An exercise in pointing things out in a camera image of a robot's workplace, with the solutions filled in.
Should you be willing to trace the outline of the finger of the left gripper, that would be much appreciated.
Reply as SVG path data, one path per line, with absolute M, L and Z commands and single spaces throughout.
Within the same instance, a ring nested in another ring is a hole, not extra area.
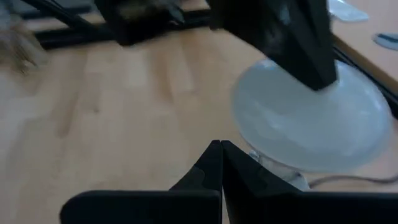
M 301 0 L 298 4 L 310 29 L 310 45 L 315 49 L 311 54 L 317 70 L 315 90 L 322 90 L 337 80 L 328 4 L 326 0 Z
M 314 33 L 304 9 L 296 1 L 212 0 L 211 19 L 314 89 Z

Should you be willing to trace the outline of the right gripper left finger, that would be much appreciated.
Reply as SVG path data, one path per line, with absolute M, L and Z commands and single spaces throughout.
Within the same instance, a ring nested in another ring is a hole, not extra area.
M 91 190 L 69 199 L 62 224 L 212 224 L 222 220 L 223 147 L 213 140 L 192 168 L 170 189 Z

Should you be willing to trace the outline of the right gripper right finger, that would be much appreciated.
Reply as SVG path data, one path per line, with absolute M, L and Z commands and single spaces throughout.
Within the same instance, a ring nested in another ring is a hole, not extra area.
M 223 190 L 230 223 L 397 224 L 397 194 L 305 192 L 222 141 Z

